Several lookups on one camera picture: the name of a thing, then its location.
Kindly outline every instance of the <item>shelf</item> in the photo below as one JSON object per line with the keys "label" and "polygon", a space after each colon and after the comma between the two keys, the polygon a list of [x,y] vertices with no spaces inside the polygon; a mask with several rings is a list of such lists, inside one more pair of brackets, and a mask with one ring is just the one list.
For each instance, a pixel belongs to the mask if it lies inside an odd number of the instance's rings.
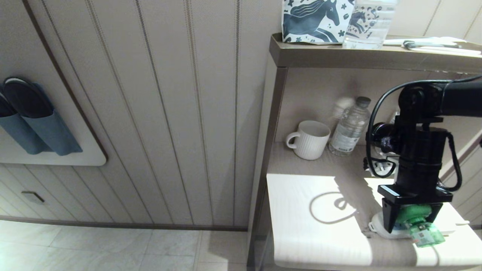
{"label": "shelf", "polygon": [[364,147],[338,157],[325,149],[315,161],[273,145],[267,183],[278,266],[314,270],[460,270],[482,264],[482,242],[445,203],[436,225],[458,223],[446,242],[418,248],[410,239],[387,240],[369,231],[381,211],[378,185],[392,179],[363,171]]}
{"label": "shelf", "polygon": [[330,175],[352,174],[369,177],[363,170],[365,145],[357,145],[350,156],[339,157],[332,154],[326,146],[323,155],[313,161],[299,158],[292,149],[283,142],[274,142],[269,159],[268,173],[296,175]]}
{"label": "shelf", "polygon": [[[482,49],[474,43],[461,44],[463,48]],[[480,73],[482,70],[482,58],[477,57],[413,52],[399,46],[384,46],[381,50],[347,50],[341,45],[284,43],[281,33],[271,36],[269,52],[276,66],[289,68],[378,68],[459,73]]]}

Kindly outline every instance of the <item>slipper holder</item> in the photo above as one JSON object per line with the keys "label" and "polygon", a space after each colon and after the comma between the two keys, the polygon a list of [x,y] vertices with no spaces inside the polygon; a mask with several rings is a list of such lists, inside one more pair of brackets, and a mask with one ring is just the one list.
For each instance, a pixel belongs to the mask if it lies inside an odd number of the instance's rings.
{"label": "slipper holder", "polygon": [[55,109],[52,115],[42,118],[28,118],[18,113],[1,117],[0,125],[29,154],[54,151],[59,156],[64,156],[82,152],[82,148]]}

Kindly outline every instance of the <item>tile floor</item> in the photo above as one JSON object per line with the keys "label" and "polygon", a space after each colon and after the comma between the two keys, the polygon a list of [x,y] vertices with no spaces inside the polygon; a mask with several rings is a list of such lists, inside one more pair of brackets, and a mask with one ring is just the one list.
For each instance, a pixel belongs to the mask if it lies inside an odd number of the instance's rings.
{"label": "tile floor", "polygon": [[0,271],[245,271],[246,233],[0,220]]}

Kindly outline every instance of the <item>plastic water bottle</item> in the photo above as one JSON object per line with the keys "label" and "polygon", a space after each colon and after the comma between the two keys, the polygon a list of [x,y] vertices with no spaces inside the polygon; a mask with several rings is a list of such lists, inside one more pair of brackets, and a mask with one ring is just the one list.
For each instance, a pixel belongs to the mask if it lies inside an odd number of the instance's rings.
{"label": "plastic water bottle", "polygon": [[398,0],[356,0],[343,48],[381,49]]}
{"label": "plastic water bottle", "polygon": [[336,127],[329,150],[338,156],[348,156],[357,145],[370,119],[367,107],[371,100],[358,97],[354,106],[347,108]]}

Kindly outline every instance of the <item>cable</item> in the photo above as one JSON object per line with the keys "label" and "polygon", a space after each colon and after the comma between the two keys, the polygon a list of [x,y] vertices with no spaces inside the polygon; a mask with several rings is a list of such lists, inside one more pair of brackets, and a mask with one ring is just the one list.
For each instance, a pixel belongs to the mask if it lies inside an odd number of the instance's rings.
{"label": "cable", "polygon": [[395,167],[396,167],[396,165],[394,164],[392,166],[391,170],[387,174],[379,175],[377,172],[375,172],[375,167],[373,166],[373,161],[372,161],[371,145],[372,145],[372,140],[373,140],[373,123],[375,122],[375,117],[376,117],[376,114],[378,113],[378,109],[380,108],[380,106],[381,106],[382,102],[385,100],[385,98],[388,97],[388,95],[390,95],[390,94],[394,93],[395,91],[397,91],[397,90],[399,90],[403,87],[406,87],[408,85],[421,84],[421,83],[431,83],[431,84],[446,83],[447,85],[449,85],[453,82],[469,82],[469,81],[473,81],[473,80],[476,80],[476,79],[479,79],[479,78],[482,78],[482,75],[477,75],[477,76],[472,76],[472,77],[469,77],[469,78],[463,78],[463,79],[457,79],[457,80],[418,80],[418,81],[403,83],[403,84],[398,85],[398,86],[388,90],[387,92],[385,92],[380,97],[378,102],[375,104],[375,107],[373,108],[372,115],[370,117],[370,121],[368,122],[368,131],[367,131],[367,139],[366,139],[366,141],[367,141],[366,157],[367,157],[368,166],[369,166],[370,170],[372,171],[373,175],[378,177],[378,178],[386,178],[393,173],[393,171],[395,170]]}
{"label": "cable", "polygon": [[462,171],[460,170],[457,153],[455,152],[454,136],[451,133],[447,132],[447,138],[449,139],[449,148],[452,153],[452,161],[454,162],[455,174],[457,175],[457,183],[453,187],[447,187],[439,181],[438,186],[445,191],[454,192],[459,190],[462,186]]}

